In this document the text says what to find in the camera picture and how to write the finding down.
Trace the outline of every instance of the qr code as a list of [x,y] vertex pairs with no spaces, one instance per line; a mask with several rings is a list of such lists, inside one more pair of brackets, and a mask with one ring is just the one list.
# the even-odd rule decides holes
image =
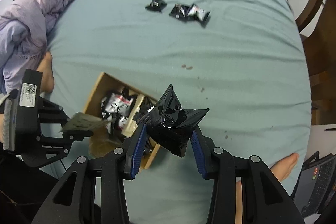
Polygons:
[[36,89],[35,88],[36,88],[36,85],[27,84],[26,85],[25,93],[35,94],[36,93]]

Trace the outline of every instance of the laptop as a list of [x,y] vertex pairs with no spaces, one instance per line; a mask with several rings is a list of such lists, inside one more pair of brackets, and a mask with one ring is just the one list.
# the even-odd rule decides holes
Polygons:
[[322,213],[329,204],[336,192],[335,166],[336,155],[333,154],[318,159],[315,153],[303,164],[292,194],[303,218]]

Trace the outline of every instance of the barcode label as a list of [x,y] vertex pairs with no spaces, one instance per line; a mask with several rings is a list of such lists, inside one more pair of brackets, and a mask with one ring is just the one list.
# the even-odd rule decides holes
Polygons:
[[25,107],[35,107],[36,89],[36,85],[22,83],[19,105]]

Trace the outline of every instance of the black robot bracket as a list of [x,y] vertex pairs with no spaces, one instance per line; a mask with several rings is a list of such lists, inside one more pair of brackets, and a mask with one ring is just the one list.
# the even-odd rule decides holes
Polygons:
[[[123,180],[139,172],[147,140],[140,123],[122,147],[105,157],[78,157],[52,189],[32,224],[129,224]],[[95,206],[95,182],[101,177],[101,208]]]
[[61,106],[39,96],[41,80],[41,72],[27,69],[17,98],[5,102],[9,119],[4,130],[8,139],[4,150],[21,155],[28,166],[36,168],[61,160],[68,155],[73,142],[92,136],[91,131],[66,131],[62,138],[43,135],[41,124],[63,127],[69,118]]
[[204,137],[199,127],[191,137],[199,173],[214,180],[207,224],[235,223],[236,177],[241,177],[243,224],[304,224],[294,202],[262,159],[232,156]]

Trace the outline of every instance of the laptop keyboard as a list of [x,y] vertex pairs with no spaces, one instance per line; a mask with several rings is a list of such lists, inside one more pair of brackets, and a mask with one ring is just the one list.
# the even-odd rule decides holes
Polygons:
[[317,181],[308,204],[301,210],[301,215],[303,218],[310,216],[317,211],[320,202],[322,201],[327,190],[328,183],[333,172],[334,161],[335,159],[320,166]]

